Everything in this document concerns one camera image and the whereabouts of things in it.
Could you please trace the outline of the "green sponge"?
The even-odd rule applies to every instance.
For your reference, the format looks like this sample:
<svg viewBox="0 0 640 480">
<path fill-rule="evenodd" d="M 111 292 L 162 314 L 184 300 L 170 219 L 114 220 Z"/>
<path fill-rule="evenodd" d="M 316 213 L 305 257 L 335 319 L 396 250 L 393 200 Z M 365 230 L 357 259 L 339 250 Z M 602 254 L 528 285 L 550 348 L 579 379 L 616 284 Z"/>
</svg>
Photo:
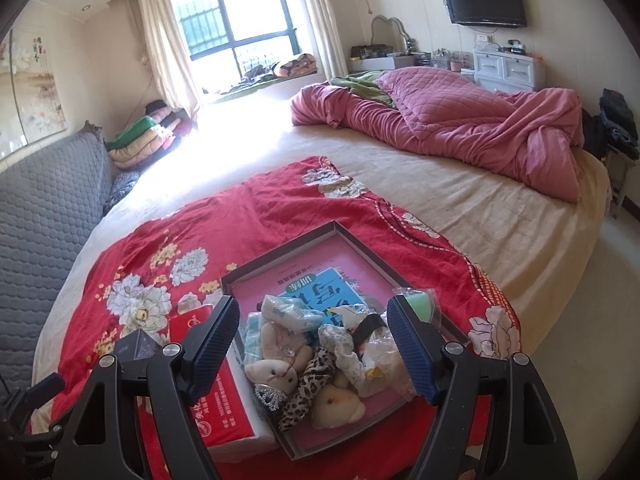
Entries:
<svg viewBox="0 0 640 480">
<path fill-rule="evenodd" d="M 407 300 L 418 319 L 424 323 L 431 323 L 438 330 L 442 327 L 442 311 L 439 307 L 434 289 L 416 289 L 412 287 L 397 287 L 395 294 Z"/>
</svg>

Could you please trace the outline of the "white lace scrunchie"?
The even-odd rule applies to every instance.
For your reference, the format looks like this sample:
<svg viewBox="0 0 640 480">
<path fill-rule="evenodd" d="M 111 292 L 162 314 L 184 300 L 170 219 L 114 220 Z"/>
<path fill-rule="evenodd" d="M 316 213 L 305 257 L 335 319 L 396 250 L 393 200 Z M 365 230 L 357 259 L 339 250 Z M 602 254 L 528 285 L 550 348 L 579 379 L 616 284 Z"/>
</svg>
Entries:
<svg viewBox="0 0 640 480">
<path fill-rule="evenodd" d="M 356 389 L 360 398 L 372 396 L 363 364 L 355 351 L 352 335 L 346 328 L 323 324 L 318 329 L 320 344 L 334 355 L 337 368 Z"/>
</svg>

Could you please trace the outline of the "cream plush duck toy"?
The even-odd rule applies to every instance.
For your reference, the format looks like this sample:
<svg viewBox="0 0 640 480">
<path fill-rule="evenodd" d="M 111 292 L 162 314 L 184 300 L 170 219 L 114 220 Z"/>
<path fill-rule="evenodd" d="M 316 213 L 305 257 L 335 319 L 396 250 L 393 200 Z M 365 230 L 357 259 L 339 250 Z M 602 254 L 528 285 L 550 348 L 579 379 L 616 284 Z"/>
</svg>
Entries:
<svg viewBox="0 0 640 480">
<path fill-rule="evenodd" d="M 366 406 L 352 390 L 327 384 L 314 399 L 311 425 L 316 429 L 335 429 L 359 422 Z"/>
</svg>

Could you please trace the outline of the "leopard print scrunchie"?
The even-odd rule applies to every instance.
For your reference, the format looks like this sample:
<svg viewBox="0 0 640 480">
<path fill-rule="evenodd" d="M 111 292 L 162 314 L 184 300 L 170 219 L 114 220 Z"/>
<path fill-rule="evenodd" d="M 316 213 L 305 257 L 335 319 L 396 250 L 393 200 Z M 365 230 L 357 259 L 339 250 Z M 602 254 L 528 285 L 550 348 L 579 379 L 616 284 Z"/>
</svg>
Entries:
<svg viewBox="0 0 640 480">
<path fill-rule="evenodd" d="M 287 432 L 295 428 L 311 410 L 320 390 L 333 378 L 336 371 L 335 356 L 326 348 L 319 348 L 307 363 L 297 389 L 286 401 L 278 420 L 278 430 Z"/>
</svg>

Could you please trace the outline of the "tissue packet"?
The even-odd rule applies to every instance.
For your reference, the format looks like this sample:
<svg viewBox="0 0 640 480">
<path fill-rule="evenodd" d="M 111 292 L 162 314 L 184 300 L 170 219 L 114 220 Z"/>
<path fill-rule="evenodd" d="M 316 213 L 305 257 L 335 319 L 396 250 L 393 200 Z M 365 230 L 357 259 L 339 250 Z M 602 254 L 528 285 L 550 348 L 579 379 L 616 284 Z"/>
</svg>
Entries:
<svg viewBox="0 0 640 480">
<path fill-rule="evenodd" d="M 322 311 L 307 308 L 297 298 L 266 295 L 260 312 L 267 321 L 277 323 L 295 335 L 316 330 L 324 320 Z"/>
</svg>

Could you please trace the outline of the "red tissue pack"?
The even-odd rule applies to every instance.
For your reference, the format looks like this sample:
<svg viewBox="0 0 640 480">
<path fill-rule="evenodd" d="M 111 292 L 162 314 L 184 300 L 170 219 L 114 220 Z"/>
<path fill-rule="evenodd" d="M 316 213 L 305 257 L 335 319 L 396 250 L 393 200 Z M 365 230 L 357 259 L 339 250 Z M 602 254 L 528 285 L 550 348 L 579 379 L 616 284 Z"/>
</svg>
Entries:
<svg viewBox="0 0 640 480">
<path fill-rule="evenodd" d="M 252 385 L 232 342 L 209 393 L 191 408 L 215 462 L 239 463 L 277 447 L 269 422 L 255 403 Z"/>
</svg>

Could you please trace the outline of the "red floral bed cover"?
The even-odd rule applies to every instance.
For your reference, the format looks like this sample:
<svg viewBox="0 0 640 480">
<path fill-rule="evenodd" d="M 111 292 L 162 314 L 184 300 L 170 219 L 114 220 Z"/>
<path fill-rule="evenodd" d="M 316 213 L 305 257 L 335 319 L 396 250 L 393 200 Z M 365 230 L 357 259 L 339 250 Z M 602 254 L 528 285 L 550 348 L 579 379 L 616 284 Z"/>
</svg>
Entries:
<svg viewBox="0 0 640 480">
<path fill-rule="evenodd" d="M 329 159 L 308 157 L 128 235 L 117 233 L 115 218 L 96 229 L 40 338 L 41 356 L 58 359 L 66 383 L 52 415 L 72 406 L 118 338 L 143 328 L 165 341 L 180 308 L 217 300 L 226 274 L 331 221 L 410 284 L 434 290 L 480 356 L 504 359 L 521 347 L 509 301 L 468 257 L 409 211 L 340 174 Z"/>
</svg>

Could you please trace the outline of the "shallow cardboard box tray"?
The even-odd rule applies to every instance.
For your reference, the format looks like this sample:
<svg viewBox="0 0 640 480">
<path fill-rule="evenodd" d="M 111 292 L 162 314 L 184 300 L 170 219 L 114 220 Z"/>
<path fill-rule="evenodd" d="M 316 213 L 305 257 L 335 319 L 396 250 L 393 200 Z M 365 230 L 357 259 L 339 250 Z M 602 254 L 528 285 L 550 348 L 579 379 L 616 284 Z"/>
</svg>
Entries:
<svg viewBox="0 0 640 480">
<path fill-rule="evenodd" d="M 262 316 L 260 307 L 266 295 L 302 300 L 307 308 L 323 312 L 323 324 L 342 326 L 352 335 L 372 391 L 372 396 L 360 398 L 366 414 L 359 422 L 335 429 L 316 429 L 311 425 L 310 410 L 295 428 L 280 432 L 278 420 L 282 408 L 297 387 L 289 396 L 271 387 L 253 383 L 250 387 L 256 405 L 292 460 L 355 437 L 413 397 L 413 386 L 386 316 L 388 302 L 398 296 L 395 289 L 412 286 L 338 222 L 319 226 L 240 266 L 224 277 L 222 286 L 240 306 L 241 321 L 235 343 L 244 374 L 245 364 L 262 357 L 260 329 L 269 321 Z M 456 340 L 464 346 L 469 343 L 468 337 L 443 313 L 439 331 L 446 341 Z M 318 328 L 303 335 L 314 354 L 323 348 Z M 329 384 L 352 390 L 358 396 L 337 367 Z"/>
</svg>

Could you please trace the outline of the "grey quilted headboard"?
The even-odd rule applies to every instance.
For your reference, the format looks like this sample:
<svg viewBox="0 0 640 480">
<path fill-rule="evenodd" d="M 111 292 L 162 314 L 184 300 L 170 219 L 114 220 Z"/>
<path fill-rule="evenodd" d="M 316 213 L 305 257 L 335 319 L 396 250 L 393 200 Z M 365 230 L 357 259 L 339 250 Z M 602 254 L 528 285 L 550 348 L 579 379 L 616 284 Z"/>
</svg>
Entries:
<svg viewBox="0 0 640 480">
<path fill-rule="evenodd" d="M 114 170 L 90 122 L 1 174 L 1 395 L 32 382 L 44 322 L 92 230 Z"/>
</svg>

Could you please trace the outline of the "chair with dark clothes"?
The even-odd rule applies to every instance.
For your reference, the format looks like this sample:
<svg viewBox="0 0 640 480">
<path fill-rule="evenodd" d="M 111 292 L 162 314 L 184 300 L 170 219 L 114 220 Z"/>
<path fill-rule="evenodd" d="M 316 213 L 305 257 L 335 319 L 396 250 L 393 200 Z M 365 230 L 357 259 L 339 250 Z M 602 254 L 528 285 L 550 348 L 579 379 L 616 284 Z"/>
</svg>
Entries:
<svg viewBox="0 0 640 480">
<path fill-rule="evenodd" d="M 611 168 L 613 157 L 624 164 L 620 178 L 611 183 L 613 216 L 617 217 L 625 208 L 639 219 L 639 206 L 627 198 L 627 178 L 639 167 L 639 133 L 625 97 L 616 90 L 604 89 L 599 99 L 599 114 L 591 116 L 586 110 L 582 111 L 582 131 L 584 149 L 600 159 L 606 169 Z"/>
</svg>

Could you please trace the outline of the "cream curtain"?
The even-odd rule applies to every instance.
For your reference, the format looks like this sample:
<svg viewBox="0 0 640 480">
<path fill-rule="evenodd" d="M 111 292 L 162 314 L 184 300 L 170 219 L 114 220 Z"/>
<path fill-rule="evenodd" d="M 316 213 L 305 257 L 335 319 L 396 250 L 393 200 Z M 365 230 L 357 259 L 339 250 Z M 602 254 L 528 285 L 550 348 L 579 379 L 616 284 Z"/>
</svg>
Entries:
<svg viewBox="0 0 640 480">
<path fill-rule="evenodd" d="M 171 0 L 138 0 L 146 52 L 158 93 L 172 108 L 182 108 L 191 119 L 200 109 L 186 40 L 180 32 Z"/>
</svg>

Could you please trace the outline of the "white plastic drawer cabinet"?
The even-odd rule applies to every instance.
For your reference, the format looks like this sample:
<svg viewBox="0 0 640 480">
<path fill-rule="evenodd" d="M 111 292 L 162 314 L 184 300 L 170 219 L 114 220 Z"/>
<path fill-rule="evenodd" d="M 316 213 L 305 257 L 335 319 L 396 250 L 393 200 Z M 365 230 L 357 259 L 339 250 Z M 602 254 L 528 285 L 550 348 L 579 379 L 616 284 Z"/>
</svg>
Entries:
<svg viewBox="0 0 640 480">
<path fill-rule="evenodd" d="M 474 81 L 489 91 L 538 91 L 546 86 L 544 63 L 538 58 L 513 53 L 473 51 Z"/>
</svg>

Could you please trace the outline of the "vanity mirror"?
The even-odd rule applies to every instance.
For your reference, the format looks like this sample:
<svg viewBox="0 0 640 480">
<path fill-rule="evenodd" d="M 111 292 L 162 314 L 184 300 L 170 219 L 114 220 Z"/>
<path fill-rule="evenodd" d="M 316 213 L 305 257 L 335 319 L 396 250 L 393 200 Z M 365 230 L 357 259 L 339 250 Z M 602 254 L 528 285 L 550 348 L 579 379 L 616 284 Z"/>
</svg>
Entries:
<svg viewBox="0 0 640 480">
<path fill-rule="evenodd" d="M 407 55 L 412 52 L 413 38 L 399 18 L 386 18 L 378 14 L 371 21 L 370 44 L 390 47 L 395 53 Z"/>
</svg>

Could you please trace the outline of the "clothes on window sill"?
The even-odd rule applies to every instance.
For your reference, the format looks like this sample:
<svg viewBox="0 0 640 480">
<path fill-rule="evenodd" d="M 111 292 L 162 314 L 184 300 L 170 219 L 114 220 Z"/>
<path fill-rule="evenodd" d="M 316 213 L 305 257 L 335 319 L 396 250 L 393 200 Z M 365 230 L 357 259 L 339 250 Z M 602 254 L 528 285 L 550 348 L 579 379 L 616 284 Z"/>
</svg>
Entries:
<svg viewBox="0 0 640 480">
<path fill-rule="evenodd" d="M 222 92 L 222 95 L 239 93 L 264 84 L 279 82 L 280 80 L 311 75 L 316 71 L 317 60 L 310 53 L 302 53 L 297 55 L 296 58 L 275 62 L 270 65 L 258 64 L 246 72 L 238 84 Z"/>
</svg>

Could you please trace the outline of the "wall painting with blossoms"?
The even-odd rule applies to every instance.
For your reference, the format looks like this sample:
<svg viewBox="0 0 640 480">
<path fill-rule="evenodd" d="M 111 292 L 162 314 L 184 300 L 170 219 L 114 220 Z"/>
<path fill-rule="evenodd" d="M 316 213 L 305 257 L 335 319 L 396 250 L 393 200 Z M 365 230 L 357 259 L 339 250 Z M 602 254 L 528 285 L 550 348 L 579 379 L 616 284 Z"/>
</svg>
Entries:
<svg viewBox="0 0 640 480">
<path fill-rule="evenodd" d="M 67 128 L 39 29 L 14 27 L 1 41 L 0 84 L 1 158 Z"/>
</svg>

